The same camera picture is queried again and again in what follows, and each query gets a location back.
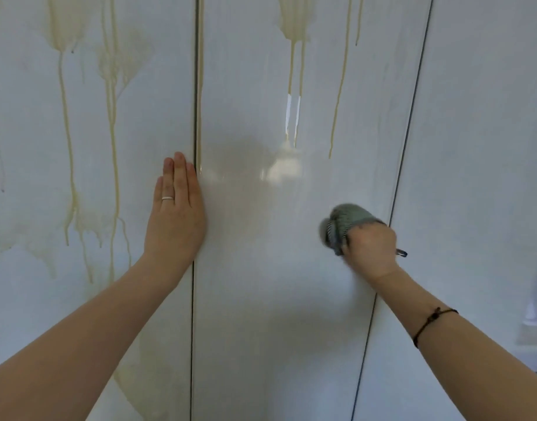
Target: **cabinet door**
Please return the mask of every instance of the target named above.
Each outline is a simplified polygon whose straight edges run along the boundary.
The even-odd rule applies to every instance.
[[[389,220],[430,0],[200,1],[193,417],[350,420],[374,294],[318,225]]]
[[[519,350],[537,276],[537,0],[434,0],[392,226],[417,282]],[[354,419],[438,418],[462,419],[378,301]]]
[[[0,0],[0,363],[141,254],[163,158],[194,155],[194,13]],[[187,275],[90,418],[188,419],[190,327]]]

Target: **person's right arm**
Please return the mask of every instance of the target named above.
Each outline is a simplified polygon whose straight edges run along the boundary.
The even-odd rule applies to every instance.
[[[449,307],[401,269],[395,232],[379,223],[349,232],[345,260],[414,337],[433,311]],[[428,325],[418,348],[467,421],[537,421],[537,374],[456,313]]]

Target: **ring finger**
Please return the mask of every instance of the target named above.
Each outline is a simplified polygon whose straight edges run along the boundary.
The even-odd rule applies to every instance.
[[[172,158],[166,158],[163,162],[162,204],[174,204],[175,188],[173,187],[173,165],[174,163]]]

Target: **black bracelet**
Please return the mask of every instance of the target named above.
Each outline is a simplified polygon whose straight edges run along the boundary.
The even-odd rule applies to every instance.
[[[459,312],[455,309],[447,309],[447,310],[440,310],[440,308],[436,308],[436,310],[434,310],[434,313],[432,313],[428,319],[426,319],[426,323],[424,325],[422,325],[422,328],[419,329],[419,331],[417,332],[417,334],[414,336],[414,338],[412,339],[412,343],[414,344],[414,346],[416,348],[418,348],[418,336],[422,333],[422,331],[424,331],[424,329],[430,325],[432,322],[434,322],[436,319],[438,319],[441,315],[443,315],[444,313],[449,313],[450,311],[453,311],[457,314],[459,314]]]

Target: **skin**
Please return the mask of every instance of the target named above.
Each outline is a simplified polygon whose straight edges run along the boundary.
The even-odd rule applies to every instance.
[[[205,233],[196,172],[176,153],[157,180],[140,260],[0,365],[0,421],[85,420],[132,341],[179,284]],[[389,227],[353,228],[348,242],[345,261],[410,336],[436,307],[448,308],[397,265]],[[419,349],[468,421],[537,421],[537,375],[461,316],[447,313],[429,325]]]

